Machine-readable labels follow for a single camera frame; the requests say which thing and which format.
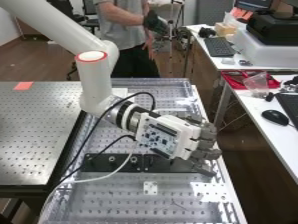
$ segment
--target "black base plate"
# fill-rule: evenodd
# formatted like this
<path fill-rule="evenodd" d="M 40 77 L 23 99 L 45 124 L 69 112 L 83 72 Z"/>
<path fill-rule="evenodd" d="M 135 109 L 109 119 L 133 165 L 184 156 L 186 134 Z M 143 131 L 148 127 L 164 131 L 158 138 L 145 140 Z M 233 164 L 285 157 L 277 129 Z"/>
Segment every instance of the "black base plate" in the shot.
<path fill-rule="evenodd" d="M 97 158 L 96 154 L 87 154 L 84 158 L 83 172 L 113 172 L 128 158 L 128 154 L 103 154 Z M 193 169 L 193 163 L 182 159 L 168 160 L 158 155 L 135 154 L 132 158 L 137 158 L 137 162 L 129 161 L 120 172 L 127 173 L 197 173 Z"/>

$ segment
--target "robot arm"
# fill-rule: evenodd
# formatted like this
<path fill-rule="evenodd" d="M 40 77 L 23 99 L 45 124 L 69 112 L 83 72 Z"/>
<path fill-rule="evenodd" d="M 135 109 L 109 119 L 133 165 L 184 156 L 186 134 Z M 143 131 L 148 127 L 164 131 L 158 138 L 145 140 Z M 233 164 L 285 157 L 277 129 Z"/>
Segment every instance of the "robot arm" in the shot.
<path fill-rule="evenodd" d="M 117 46 L 93 36 L 45 0 L 0 0 L 0 7 L 77 55 L 81 109 L 101 116 L 115 99 L 111 74 L 119 59 Z M 87 68 L 85 64 L 95 61 L 96 67 Z M 221 152 L 212 149 L 217 136 L 214 126 L 192 117 L 184 119 L 160 116 L 131 102 L 116 107 L 109 116 L 109 121 L 135 132 L 140 144 L 166 159 L 217 159 Z"/>

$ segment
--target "perforated metal tabletop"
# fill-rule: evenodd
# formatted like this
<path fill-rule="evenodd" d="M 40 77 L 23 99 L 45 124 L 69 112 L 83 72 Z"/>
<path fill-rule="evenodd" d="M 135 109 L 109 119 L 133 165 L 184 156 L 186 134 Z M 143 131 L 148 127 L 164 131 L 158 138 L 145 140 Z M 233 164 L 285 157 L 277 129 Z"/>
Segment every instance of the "perforated metal tabletop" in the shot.
<path fill-rule="evenodd" d="M 35 82 L 15 91 L 0 83 L 0 186 L 43 186 L 79 114 L 79 82 Z"/>
<path fill-rule="evenodd" d="M 128 87 L 129 94 L 150 92 L 157 99 L 160 114 L 185 111 L 206 116 L 196 88 L 186 79 L 117 79 L 113 87 Z M 150 98 L 144 95 L 137 96 L 135 102 L 147 108 L 152 104 Z M 72 150 L 73 156 L 95 122 L 96 118 L 88 116 Z M 108 122 L 101 122 L 69 171 L 80 166 L 85 154 L 97 153 L 127 133 Z M 152 154 L 128 139 L 116 143 L 107 153 L 128 153 L 133 148 L 137 154 Z M 40 223 L 246 224 L 222 158 L 210 166 L 217 174 L 213 178 L 198 173 L 124 172 L 99 182 L 68 184 L 55 192 Z M 105 174 L 79 172 L 73 178 L 89 179 Z M 156 192 L 152 195 L 145 193 L 147 183 L 154 183 Z"/>

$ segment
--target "hand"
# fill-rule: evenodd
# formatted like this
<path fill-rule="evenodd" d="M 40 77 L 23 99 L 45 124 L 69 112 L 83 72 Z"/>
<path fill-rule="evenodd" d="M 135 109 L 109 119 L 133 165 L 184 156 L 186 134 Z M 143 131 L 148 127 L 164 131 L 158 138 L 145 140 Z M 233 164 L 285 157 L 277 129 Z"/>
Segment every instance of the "hand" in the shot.
<path fill-rule="evenodd" d="M 148 48 L 149 59 L 154 60 L 154 53 L 153 53 L 152 44 L 153 44 L 153 35 L 149 33 L 148 40 L 144 44 L 143 50 L 145 50 Z"/>
<path fill-rule="evenodd" d="M 169 33 L 168 24 L 165 24 L 160 20 L 156 12 L 153 10 L 150 10 L 149 13 L 148 13 L 148 15 L 145 16 L 143 25 L 150 31 L 161 34 L 162 36 L 165 36 Z"/>

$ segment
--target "gray shirt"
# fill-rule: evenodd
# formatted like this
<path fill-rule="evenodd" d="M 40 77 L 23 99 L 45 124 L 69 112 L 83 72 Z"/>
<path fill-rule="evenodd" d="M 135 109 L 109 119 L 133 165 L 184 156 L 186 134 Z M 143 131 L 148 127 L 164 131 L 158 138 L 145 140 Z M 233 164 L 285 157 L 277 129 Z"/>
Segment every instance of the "gray shirt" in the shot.
<path fill-rule="evenodd" d="M 133 14 L 143 15 L 143 3 L 147 0 L 93 0 L 100 19 L 101 39 L 112 41 L 120 50 L 141 45 L 147 41 L 145 30 L 143 26 L 124 26 L 108 21 L 100 12 L 99 4 L 112 2 L 117 7 Z"/>

